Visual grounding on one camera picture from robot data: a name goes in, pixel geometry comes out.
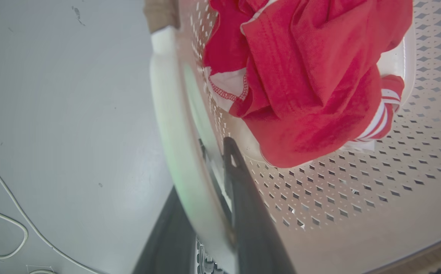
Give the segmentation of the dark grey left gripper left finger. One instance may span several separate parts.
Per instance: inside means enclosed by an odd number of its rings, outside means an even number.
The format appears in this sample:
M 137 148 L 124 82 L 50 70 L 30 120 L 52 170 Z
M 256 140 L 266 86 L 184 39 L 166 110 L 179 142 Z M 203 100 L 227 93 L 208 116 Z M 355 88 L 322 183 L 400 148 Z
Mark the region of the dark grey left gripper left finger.
M 196 234 L 173 188 L 153 227 L 134 274 L 195 274 Z

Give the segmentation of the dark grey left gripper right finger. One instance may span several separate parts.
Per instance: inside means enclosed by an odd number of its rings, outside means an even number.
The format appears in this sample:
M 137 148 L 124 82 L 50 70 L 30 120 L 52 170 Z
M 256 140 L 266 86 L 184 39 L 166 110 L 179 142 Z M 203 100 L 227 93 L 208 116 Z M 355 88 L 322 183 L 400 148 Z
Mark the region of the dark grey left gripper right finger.
M 225 137 L 225 187 L 232 201 L 238 274 L 294 274 L 274 221 L 252 179 L 235 140 Z

